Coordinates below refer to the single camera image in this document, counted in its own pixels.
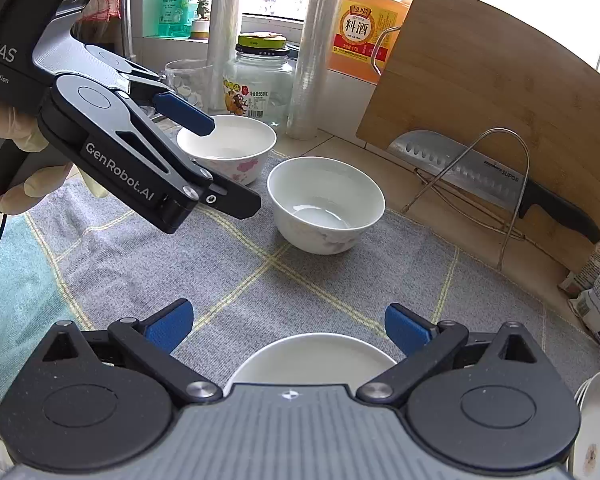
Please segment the left gloved hand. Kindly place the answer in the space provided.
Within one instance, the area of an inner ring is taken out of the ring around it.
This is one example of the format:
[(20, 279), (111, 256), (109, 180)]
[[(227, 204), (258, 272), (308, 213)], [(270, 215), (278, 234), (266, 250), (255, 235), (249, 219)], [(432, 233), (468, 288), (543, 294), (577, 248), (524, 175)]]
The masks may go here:
[(31, 209), (61, 188), (72, 168), (35, 117), (0, 101), (0, 212), (16, 216)]

